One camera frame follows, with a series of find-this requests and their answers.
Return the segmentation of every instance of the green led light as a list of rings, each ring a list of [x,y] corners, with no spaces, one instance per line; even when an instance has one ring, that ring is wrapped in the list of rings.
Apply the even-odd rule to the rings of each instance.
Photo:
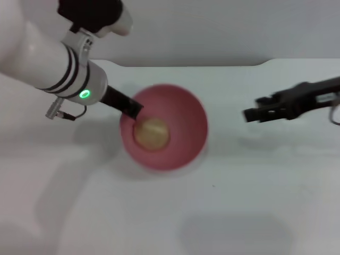
[[[84,98],[88,98],[90,95],[91,95],[91,91],[86,89],[80,92],[79,97],[84,99]]]

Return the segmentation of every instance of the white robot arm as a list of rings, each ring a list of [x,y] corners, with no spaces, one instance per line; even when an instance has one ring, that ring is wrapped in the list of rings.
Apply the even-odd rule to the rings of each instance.
[[[57,96],[46,116],[75,120],[60,111],[64,99],[97,102],[136,118],[142,106],[107,84],[103,69],[88,60],[94,36],[129,34],[132,19],[120,0],[59,0],[60,15],[73,22],[59,42],[27,21],[19,0],[0,0],[0,72]]]

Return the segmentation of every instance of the white surface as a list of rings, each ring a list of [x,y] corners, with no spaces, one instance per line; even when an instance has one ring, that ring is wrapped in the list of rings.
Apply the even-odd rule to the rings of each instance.
[[[253,65],[271,58],[340,57],[338,0],[123,0],[131,35],[97,40],[92,58],[128,66]],[[61,40],[57,0],[22,0],[27,17]]]
[[[246,124],[253,100],[340,74],[340,59],[255,67],[127,68],[98,61],[128,95],[190,89],[209,117],[205,153],[153,174],[123,151],[119,114],[44,117],[53,96],[1,78],[0,254],[339,254],[340,129],[327,110]],[[80,105],[66,102],[72,114]]]

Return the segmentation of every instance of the white wall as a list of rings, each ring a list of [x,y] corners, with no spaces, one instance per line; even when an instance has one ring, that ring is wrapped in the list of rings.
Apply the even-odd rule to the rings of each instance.
[[[22,0],[41,29],[61,39],[57,0]],[[123,0],[127,38],[98,40],[92,58],[128,66],[254,65],[271,58],[340,57],[339,0]]]

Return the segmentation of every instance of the black stripe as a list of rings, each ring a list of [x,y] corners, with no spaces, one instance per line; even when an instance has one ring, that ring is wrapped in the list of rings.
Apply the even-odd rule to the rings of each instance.
[[[74,51],[74,49],[70,48],[72,53],[73,53],[73,56],[74,56],[74,59],[75,59],[75,69],[74,69],[74,73],[73,73],[73,76],[72,78],[70,79],[70,81],[64,86],[62,87],[60,90],[56,90],[56,91],[52,91],[52,92],[47,92],[47,93],[51,93],[51,94],[58,94],[58,93],[61,93],[63,91],[65,91],[66,89],[68,89],[75,81],[75,78],[77,78],[78,76],[78,71],[79,71],[79,61],[78,61],[78,56],[76,54],[76,52]]]
[[[71,67],[72,67],[71,51],[70,51],[70,49],[66,45],[64,45],[64,46],[67,49],[67,54],[69,55],[69,65],[67,67],[66,73],[65,73],[65,75],[62,77],[62,79],[57,84],[55,84],[52,87],[49,87],[47,89],[42,89],[43,91],[48,92],[48,91],[51,91],[51,90],[54,90],[54,89],[60,87],[66,81],[67,77],[69,77],[69,75],[70,75]]]
[[[69,96],[61,97],[61,98],[69,99],[69,98],[77,96],[80,92],[82,92],[86,88],[87,84],[89,83],[89,80],[90,80],[90,65],[88,63],[87,64],[87,74],[86,74],[86,78],[85,78],[83,86],[81,86],[81,88],[76,93],[73,93]]]

